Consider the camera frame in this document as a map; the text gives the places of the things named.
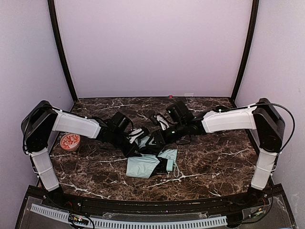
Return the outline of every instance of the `white wall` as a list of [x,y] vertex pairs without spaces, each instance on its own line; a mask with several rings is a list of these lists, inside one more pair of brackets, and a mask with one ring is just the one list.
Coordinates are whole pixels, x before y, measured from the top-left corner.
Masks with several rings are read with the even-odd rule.
[[37,181],[21,149],[20,125],[40,100],[72,106],[47,1],[1,0],[0,228],[14,228],[27,187]]
[[[279,158],[274,180],[283,184],[297,224],[305,228],[305,1],[260,1],[236,103],[246,105],[261,97],[286,106],[295,116],[295,135]],[[281,114],[287,136],[291,121],[287,114]]]
[[79,97],[231,96],[251,0],[57,0]]

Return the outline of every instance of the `brown marble surface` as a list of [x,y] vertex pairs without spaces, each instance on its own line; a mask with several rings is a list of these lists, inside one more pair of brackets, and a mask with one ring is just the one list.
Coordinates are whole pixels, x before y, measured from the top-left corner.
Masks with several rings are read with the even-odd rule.
[[[98,98],[80,99],[73,112],[102,119],[117,111],[127,115],[136,128],[155,127],[147,118],[151,112],[165,114],[174,101],[183,100],[194,113],[217,105],[230,106],[227,98]],[[227,196],[247,191],[256,153],[244,130],[195,136],[189,145],[171,144],[178,149],[178,178],[170,174],[150,179],[126,176],[127,159],[110,144],[81,137],[76,152],[64,151],[62,133],[51,152],[51,160],[65,193],[115,200],[167,201]]]

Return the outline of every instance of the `round container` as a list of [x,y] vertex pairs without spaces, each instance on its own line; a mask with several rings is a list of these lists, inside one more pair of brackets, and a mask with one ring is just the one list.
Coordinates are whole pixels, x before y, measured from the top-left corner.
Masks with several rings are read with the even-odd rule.
[[75,151],[81,145],[81,136],[76,134],[66,134],[61,139],[61,147],[67,151]]

